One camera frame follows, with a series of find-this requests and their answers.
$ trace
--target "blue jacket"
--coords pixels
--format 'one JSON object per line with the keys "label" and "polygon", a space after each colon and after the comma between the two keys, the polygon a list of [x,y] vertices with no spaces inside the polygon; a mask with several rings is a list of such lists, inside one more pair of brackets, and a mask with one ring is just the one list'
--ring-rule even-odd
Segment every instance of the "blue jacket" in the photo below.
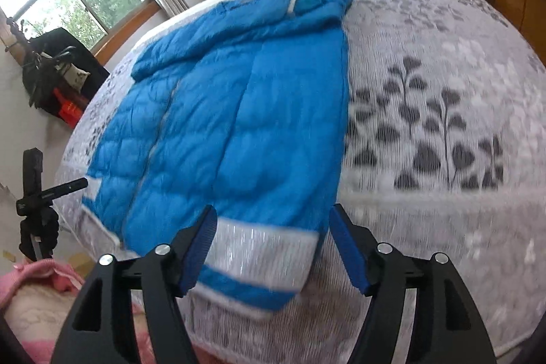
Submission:
{"label": "blue jacket", "polygon": [[347,126],[352,0],[236,0],[148,46],[83,204],[144,255],[215,206],[199,282],[276,310],[328,229]]}

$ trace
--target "gray blanket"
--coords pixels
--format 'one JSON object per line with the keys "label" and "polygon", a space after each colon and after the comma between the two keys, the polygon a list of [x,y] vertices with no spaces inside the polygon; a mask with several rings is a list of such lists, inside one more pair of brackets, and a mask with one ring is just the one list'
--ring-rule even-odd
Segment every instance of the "gray blanket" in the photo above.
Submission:
{"label": "gray blanket", "polygon": [[[58,181],[85,173],[144,46],[202,12],[171,21],[118,66],[76,128]],[[351,102],[339,201],[405,254],[446,252],[500,354],[546,308],[545,68],[483,0],[355,0],[344,27]],[[82,244],[95,257],[131,257],[79,196],[59,212]],[[414,302],[408,292],[396,363],[405,362]],[[197,294],[179,305],[193,341],[231,362],[341,364],[368,303],[328,237],[302,293],[270,319]]]}

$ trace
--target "bed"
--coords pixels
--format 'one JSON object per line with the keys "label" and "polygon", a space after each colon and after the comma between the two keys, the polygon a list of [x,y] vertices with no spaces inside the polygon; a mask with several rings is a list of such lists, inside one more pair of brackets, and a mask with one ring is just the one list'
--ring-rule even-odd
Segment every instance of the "bed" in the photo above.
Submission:
{"label": "bed", "polygon": [[[89,104],[58,183],[86,173],[143,49],[222,1],[207,0],[139,41]],[[483,0],[354,0],[343,28],[350,103],[337,199],[404,254],[445,251],[501,355],[546,308],[546,69]],[[81,197],[57,205],[82,245],[94,258],[134,257]],[[395,363],[405,362],[414,293],[407,301]],[[192,341],[230,362],[342,364],[368,303],[327,236],[301,294],[271,318],[252,320],[198,290],[179,306]]]}

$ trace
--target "metal bolt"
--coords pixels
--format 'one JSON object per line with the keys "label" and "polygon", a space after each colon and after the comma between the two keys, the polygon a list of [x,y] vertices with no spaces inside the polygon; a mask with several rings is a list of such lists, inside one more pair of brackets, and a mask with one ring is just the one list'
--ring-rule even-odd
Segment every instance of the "metal bolt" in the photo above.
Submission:
{"label": "metal bolt", "polygon": [[99,259],[99,264],[102,266],[109,266],[114,262],[114,257],[112,255],[102,255]]}
{"label": "metal bolt", "polygon": [[388,255],[389,253],[392,253],[392,246],[386,242],[382,242],[377,246],[377,251],[379,253],[383,253],[384,255]]}
{"label": "metal bolt", "polygon": [[445,253],[436,253],[436,255],[434,255],[434,259],[440,264],[447,264],[449,262],[449,258]]}
{"label": "metal bolt", "polygon": [[156,255],[164,256],[168,252],[170,252],[170,245],[169,244],[161,244],[160,246],[157,246],[155,249]]}

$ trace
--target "quilted blue fabric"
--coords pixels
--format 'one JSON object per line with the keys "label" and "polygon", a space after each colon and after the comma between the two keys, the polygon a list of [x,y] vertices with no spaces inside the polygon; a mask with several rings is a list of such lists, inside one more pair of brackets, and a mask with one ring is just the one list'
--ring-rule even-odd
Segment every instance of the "quilted blue fabric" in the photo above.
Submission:
{"label": "quilted blue fabric", "polygon": [[[351,1],[220,3],[152,43],[96,148],[87,174],[100,188],[84,205],[141,255],[206,204],[222,218],[326,234],[347,126],[341,20]],[[237,298],[221,273],[200,279]],[[245,302],[279,308],[291,295],[255,297]]]}

